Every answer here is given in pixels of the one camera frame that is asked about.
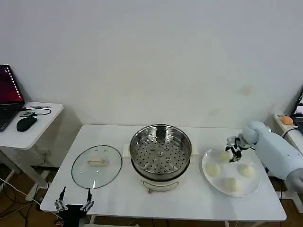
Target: floor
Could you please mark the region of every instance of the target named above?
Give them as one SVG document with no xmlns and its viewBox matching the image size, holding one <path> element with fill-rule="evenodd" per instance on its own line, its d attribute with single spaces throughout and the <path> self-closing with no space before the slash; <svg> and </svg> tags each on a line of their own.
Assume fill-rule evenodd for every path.
<svg viewBox="0 0 303 227">
<path fill-rule="evenodd" d="M 38 167 L 37 171 L 42 172 L 43 168 Z M 7 176 L 9 170 L 0 165 L 0 177 L 3 179 Z M 47 180 L 52 181 L 56 174 L 56 171 L 51 171 L 51 174 L 48 176 Z M 272 184 L 276 191 L 280 190 L 281 184 L 278 180 L 274 178 L 271 179 Z M 29 179 L 25 174 L 14 175 L 11 179 L 10 183 L 14 185 L 16 188 L 23 192 L 28 192 L 30 188 L 33 186 L 33 181 Z M 6 194 L 11 198 L 14 199 L 14 191 L 9 187 L 5 187 Z M 45 194 L 45 190 L 40 190 L 36 196 L 36 199 L 41 200 L 43 195 Z M 24 196 L 17 192 L 17 201 L 18 202 L 26 202 L 24 200 Z M 19 211 L 15 212 L 14 214 L 4 217 L 1 213 L 12 204 L 7 196 L 2 191 L 0 193 L 0 226 L 11 226 L 11 227 L 25 227 L 25 218 L 21 216 Z M 303 215 L 299 215 L 293 202 L 290 200 L 283 200 L 282 202 L 284 209 L 287 213 L 287 220 L 282 223 L 282 227 L 302 227 L 303 226 Z M 9 210 L 17 210 L 22 206 L 28 204 L 14 204 L 10 207 Z M 35 204 L 32 206 L 27 206 L 21 210 L 23 216 L 26 215 L 28 208 L 30 211 L 28 213 L 28 227 L 54 227 L 54 222 L 57 220 L 56 216 L 51 213 L 46 213 L 38 210 Z M 211 221 L 187 221 L 187 220 L 163 220 L 163 219 L 133 219 L 133 218 L 111 218 L 111 217 L 97 217 L 95 224 L 103 224 L 103 225 L 120 225 L 120 226 L 134 226 L 138 224 L 139 226 L 146 226 L 146 227 L 224 227 L 224 222 L 211 222 Z M 231 227 L 234 227 L 236 223 L 230 223 Z M 239 222 L 238 227 L 243 226 L 245 223 Z M 261 225 L 262 227 L 280 227 L 279 222 L 269 222 Z"/>
</svg>

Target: stainless steel steamer basket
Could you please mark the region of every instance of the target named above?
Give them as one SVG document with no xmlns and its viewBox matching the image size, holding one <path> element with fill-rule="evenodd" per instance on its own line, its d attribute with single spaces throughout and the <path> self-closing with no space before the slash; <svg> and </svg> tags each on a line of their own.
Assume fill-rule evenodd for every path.
<svg viewBox="0 0 303 227">
<path fill-rule="evenodd" d="M 130 142 L 135 170 L 149 180 L 169 181 L 182 175 L 191 156 L 191 142 L 180 129 L 156 124 L 138 131 Z"/>
</svg>

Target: white table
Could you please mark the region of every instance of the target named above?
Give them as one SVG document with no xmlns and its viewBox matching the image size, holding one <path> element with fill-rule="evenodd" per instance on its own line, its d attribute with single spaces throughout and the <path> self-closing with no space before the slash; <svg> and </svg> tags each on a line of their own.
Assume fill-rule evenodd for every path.
<svg viewBox="0 0 303 227">
<path fill-rule="evenodd" d="M 44 171 L 39 175 L 30 164 L 27 162 L 24 153 L 32 148 L 36 141 L 41 137 L 43 132 L 48 128 L 48 126 L 54 121 L 54 119 L 59 115 L 63 109 L 62 104 L 53 103 L 38 103 L 38 102 L 28 102 L 25 107 L 31 108 L 31 106 L 50 106 L 52 112 L 48 115 L 35 116 L 37 122 L 34 123 L 27 131 L 19 132 L 16 129 L 17 122 L 22 119 L 20 112 L 13 121 L 7 126 L 7 128 L 0 133 L 0 150 L 6 155 L 6 158 L 0 155 L 0 158 L 4 161 L 6 165 L 9 165 L 7 157 L 14 162 L 24 173 L 26 173 L 31 179 L 33 179 L 36 184 L 28 194 L 27 200 L 31 200 L 36 191 L 36 187 L 48 188 L 48 183 L 45 178 L 48 175 L 48 171 Z M 37 114 L 47 113 L 47 110 L 35 110 Z"/>
<path fill-rule="evenodd" d="M 292 128 L 294 126 L 294 124 L 286 125 L 281 122 L 280 118 L 284 115 L 285 114 L 275 114 L 274 115 L 275 121 L 277 122 L 278 126 L 282 129 L 283 132 L 288 131 L 290 128 Z M 303 155 L 303 135 L 302 135 L 302 133 L 298 130 L 292 130 L 286 134 L 286 138 L 288 138 L 289 142 L 298 151 L 300 151 L 301 154 Z M 298 196 L 298 193 L 292 189 L 291 185 L 287 181 L 284 181 L 284 183 L 287 187 L 287 190 L 282 192 L 282 199 L 292 200 L 294 202 L 294 205 L 296 206 L 298 212 L 300 214 L 303 214 L 303 203 L 302 203 L 300 197 Z"/>
<path fill-rule="evenodd" d="M 87 190 L 77 186 L 71 177 L 71 167 L 79 154 L 95 145 L 110 145 L 121 153 L 140 126 L 83 125 L 67 153 L 41 209 L 56 211 L 54 201 L 66 186 L 66 204 L 84 204 Z M 224 149 L 226 138 L 240 129 L 181 128 L 196 145 L 199 153 L 209 148 Z M 201 175 L 198 159 L 184 173 L 185 182 L 168 192 L 147 193 L 130 159 L 123 159 L 121 172 L 110 184 L 91 190 L 94 206 L 91 215 L 167 218 L 191 220 L 282 221 L 286 214 L 276 192 L 255 153 L 250 153 L 261 178 L 260 188 L 251 196 L 234 198 L 222 194 Z"/>
</svg>

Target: white wall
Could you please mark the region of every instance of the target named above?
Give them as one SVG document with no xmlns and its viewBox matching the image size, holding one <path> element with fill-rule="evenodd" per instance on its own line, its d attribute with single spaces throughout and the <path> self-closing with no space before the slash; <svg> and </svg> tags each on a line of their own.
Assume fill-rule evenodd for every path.
<svg viewBox="0 0 303 227">
<path fill-rule="evenodd" d="M 303 83 L 300 0 L 1 4 L 0 62 L 30 99 L 66 107 L 54 165 L 81 124 L 237 128 L 285 110 Z"/>
</svg>

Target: white plate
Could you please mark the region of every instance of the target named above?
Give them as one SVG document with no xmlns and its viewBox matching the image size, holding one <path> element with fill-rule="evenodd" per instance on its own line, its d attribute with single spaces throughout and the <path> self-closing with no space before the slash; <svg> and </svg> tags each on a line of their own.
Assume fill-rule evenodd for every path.
<svg viewBox="0 0 303 227">
<path fill-rule="evenodd" d="M 211 149 L 207 151 L 203 158 L 202 162 L 200 163 L 200 167 L 202 168 L 206 178 L 208 179 L 209 183 L 218 189 L 219 191 L 223 192 L 224 194 L 234 196 L 234 197 L 245 197 L 253 194 L 255 191 L 258 190 L 260 187 L 260 176 L 258 173 L 258 169 L 256 166 L 252 163 L 249 156 L 247 155 L 247 152 L 253 152 L 252 150 L 244 150 L 242 151 L 242 158 L 239 162 L 234 163 L 228 163 L 221 159 L 222 152 L 225 152 L 224 150 L 216 150 Z M 217 163 L 220 166 L 220 174 L 217 177 L 212 177 L 206 172 L 206 164 L 208 162 L 214 162 Z M 240 165 L 247 164 L 254 168 L 255 174 L 254 177 L 248 178 L 242 176 L 239 171 L 238 167 Z M 237 192 L 230 192 L 225 189 L 224 187 L 224 180 L 226 180 L 228 177 L 234 177 L 237 180 L 241 182 L 241 190 Z"/>
</svg>

